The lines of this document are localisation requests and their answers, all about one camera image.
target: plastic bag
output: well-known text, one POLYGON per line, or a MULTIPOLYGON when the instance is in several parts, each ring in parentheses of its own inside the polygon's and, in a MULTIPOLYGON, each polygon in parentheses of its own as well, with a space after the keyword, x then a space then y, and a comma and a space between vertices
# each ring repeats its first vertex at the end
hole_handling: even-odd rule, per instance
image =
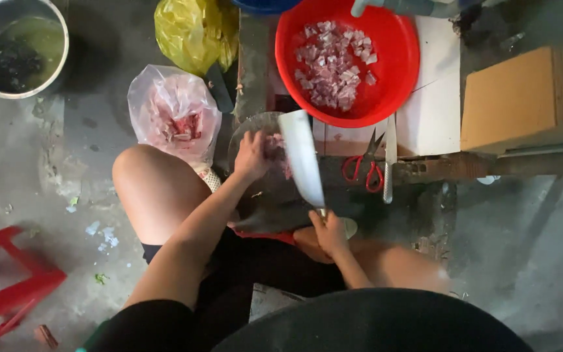
POLYGON ((177 156, 197 173, 212 166, 222 114, 201 78, 147 65, 129 85, 127 102, 139 143, 177 156))
POLYGON ((203 77, 218 61, 227 71, 238 52, 238 9, 229 1, 162 0, 154 14, 162 53, 203 77))

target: scissors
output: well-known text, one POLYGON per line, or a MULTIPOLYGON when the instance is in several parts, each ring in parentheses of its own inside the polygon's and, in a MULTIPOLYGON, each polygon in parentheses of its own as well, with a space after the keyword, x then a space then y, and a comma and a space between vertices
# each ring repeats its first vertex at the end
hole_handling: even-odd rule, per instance
POLYGON ((382 135, 377 140, 375 140, 376 131, 377 129, 373 130, 373 135, 370 138, 368 148, 366 149, 366 153, 364 153, 364 155, 349 156, 342 164, 342 176, 347 181, 354 181, 358 177, 358 171, 360 170, 360 164, 362 163, 362 161, 364 159, 370 160, 370 170, 366 175, 366 190, 371 193, 379 192, 383 187, 383 173, 375 163, 375 151, 379 147, 379 144, 382 142, 383 135, 385 133, 382 133, 382 135), (347 169, 352 162, 355 162, 355 172, 353 174, 353 177, 350 177, 347 169), (377 176, 379 177, 379 185, 377 185, 377 187, 371 187, 370 185, 373 178, 373 173, 375 172, 377 172, 377 176))

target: red scissor handle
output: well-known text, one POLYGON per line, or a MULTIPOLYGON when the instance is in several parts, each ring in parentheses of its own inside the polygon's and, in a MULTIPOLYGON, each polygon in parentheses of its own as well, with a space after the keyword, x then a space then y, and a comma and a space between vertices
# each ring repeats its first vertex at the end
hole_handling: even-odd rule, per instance
POLYGON ((370 163, 370 171, 368 172, 368 175, 366 176, 366 190, 371 192, 371 193, 377 193, 382 188, 383 188, 383 173, 379 169, 379 167, 377 167, 377 164, 375 164, 375 162, 371 162, 370 163), (375 172, 375 171, 377 172, 377 176, 379 177, 379 185, 377 185, 377 187, 371 188, 370 184, 371 184, 371 180, 373 178, 373 172, 375 172))
POLYGON ((360 170, 360 163, 362 163, 363 155, 349 156, 344 163, 342 163, 342 176, 347 181, 355 181, 358 178, 358 170, 360 170), (355 171, 353 177, 349 177, 347 169, 349 164, 355 161, 355 171))

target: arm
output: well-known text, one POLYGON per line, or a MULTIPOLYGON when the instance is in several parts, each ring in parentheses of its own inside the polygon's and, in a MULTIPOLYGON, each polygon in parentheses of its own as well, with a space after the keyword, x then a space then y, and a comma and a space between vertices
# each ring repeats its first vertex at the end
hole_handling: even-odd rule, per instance
POLYGON ((201 203, 162 246, 123 308, 148 300, 174 300, 194 308, 203 271, 221 238, 231 212, 246 188, 262 177, 264 134, 245 133, 235 172, 201 203))
POLYGON ((349 250, 342 220, 332 211, 327 212, 325 222, 315 211, 310 211, 309 216, 316 228, 318 245, 336 263, 349 288, 375 287, 349 250))

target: metal pot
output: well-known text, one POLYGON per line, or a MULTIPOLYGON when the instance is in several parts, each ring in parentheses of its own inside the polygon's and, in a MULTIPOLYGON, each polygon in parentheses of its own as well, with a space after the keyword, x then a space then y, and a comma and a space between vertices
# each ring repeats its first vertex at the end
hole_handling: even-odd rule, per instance
POLYGON ((48 0, 0 0, 0 98, 42 92, 69 52, 65 19, 48 0))

